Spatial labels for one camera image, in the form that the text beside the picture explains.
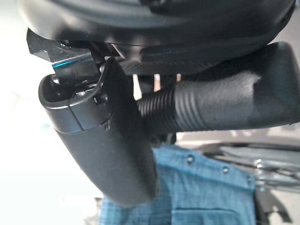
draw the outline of blue denim shirt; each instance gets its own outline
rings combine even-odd
[[[159,196],[130,209],[104,198],[99,225],[255,225],[252,175],[178,146],[153,151]]]

